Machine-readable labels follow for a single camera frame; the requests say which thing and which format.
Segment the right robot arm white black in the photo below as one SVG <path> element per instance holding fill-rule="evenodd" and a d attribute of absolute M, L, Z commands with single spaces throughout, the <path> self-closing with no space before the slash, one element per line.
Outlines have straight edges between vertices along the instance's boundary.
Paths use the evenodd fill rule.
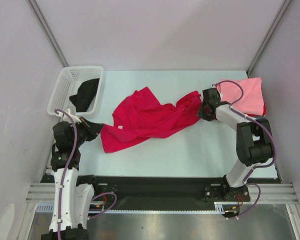
<path fill-rule="evenodd" d="M 220 184 L 220 197 L 232 201 L 244 192 L 245 184 L 253 171 L 268 168 L 274 163 L 276 150 L 269 121 L 250 117 L 236 110 L 229 102 L 222 101 L 219 91 L 213 87 L 202 91 L 203 101 L 198 116 L 208 122 L 218 120 L 236 133 L 237 161 Z"/>

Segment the magenta t shirt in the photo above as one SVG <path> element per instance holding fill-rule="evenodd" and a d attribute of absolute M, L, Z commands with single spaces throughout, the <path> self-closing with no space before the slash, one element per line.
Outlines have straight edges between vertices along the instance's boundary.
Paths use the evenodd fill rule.
<path fill-rule="evenodd" d="M 151 138 L 168 138 L 197 123 L 200 106 L 198 91 L 186 94 L 173 105 L 161 104 L 148 87 L 136 90 L 114 110 L 113 125 L 104 125 L 100 133 L 103 150 L 109 154 Z"/>

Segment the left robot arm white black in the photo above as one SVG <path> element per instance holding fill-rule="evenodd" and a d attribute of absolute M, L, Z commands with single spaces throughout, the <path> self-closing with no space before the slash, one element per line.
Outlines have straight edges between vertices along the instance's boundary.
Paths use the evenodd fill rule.
<path fill-rule="evenodd" d="M 79 175 L 80 146 L 93 141 L 103 129 L 83 117 L 76 123 L 61 121 L 53 126 L 51 167 L 54 178 L 53 215 L 42 240 L 87 240 L 88 211 L 101 188 L 94 175 Z"/>

